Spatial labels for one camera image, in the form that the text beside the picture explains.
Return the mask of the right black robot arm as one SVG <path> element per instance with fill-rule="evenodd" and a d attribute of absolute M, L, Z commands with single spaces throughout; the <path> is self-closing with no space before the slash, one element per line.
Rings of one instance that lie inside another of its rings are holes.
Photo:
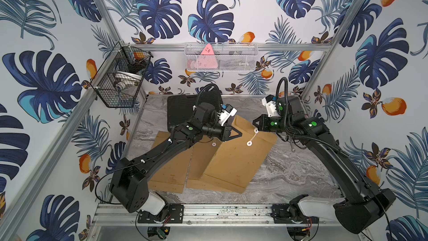
<path fill-rule="evenodd" d="M 327 168 L 342 193 L 334 200 L 310 197 L 292 199 L 283 209 L 273 209 L 276 222 L 292 220 L 306 223 L 313 217 L 338 222 L 353 234 L 360 234 L 376 220 L 386 216 L 396 200 L 390 189 L 381 189 L 363 174 L 344 152 L 325 123 L 317 117 L 306 117 L 300 99 L 280 97 L 288 90 L 288 80 L 278 82 L 275 95 L 262 100 L 267 113 L 253 120 L 258 132 L 271 132 L 283 141 L 298 141 L 313 152 Z"/>

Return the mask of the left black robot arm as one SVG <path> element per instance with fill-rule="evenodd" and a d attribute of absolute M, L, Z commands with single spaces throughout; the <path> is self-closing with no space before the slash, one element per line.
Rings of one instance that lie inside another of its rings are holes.
<path fill-rule="evenodd" d="M 157 215 L 165 202 L 150 193 L 149 180 L 168 161 L 205 136 L 221 142 L 240 138 L 242 133 L 227 122 L 236 112 L 233 106 L 223 103 L 220 89 L 214 83 L 202 87 L 195 96 L 168 97 L 170 136 L 144 155 L 121 159 L 113 171 L 110 192 L 129 213 L 144 209 Z"/>

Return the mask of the brown kraft file bag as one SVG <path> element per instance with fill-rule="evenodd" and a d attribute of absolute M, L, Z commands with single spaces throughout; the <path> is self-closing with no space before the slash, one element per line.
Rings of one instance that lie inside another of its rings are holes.
<path fill-rule="evenodd" d="M 168 161 L 149 180 L 149 190 L 183 193 L 192 154 L 193 147 Z"/>
<path fill-rule="evenodd" d="M 234 193 L 242 194 L 250 184 L 278 137 L 256 132 L 251 122 L 236 116 L 232 126 L 242 136 L 219 145 L 200 180 Z"/>
<path fill-rule="evenodd" d="M 190 189 L 226 191 L 225 189 L 201 180 L 202 175 L 221 143 L 216 138 L 203 137 L 192 148 L 192 158 L 187 175 L 186 187 Z"/>

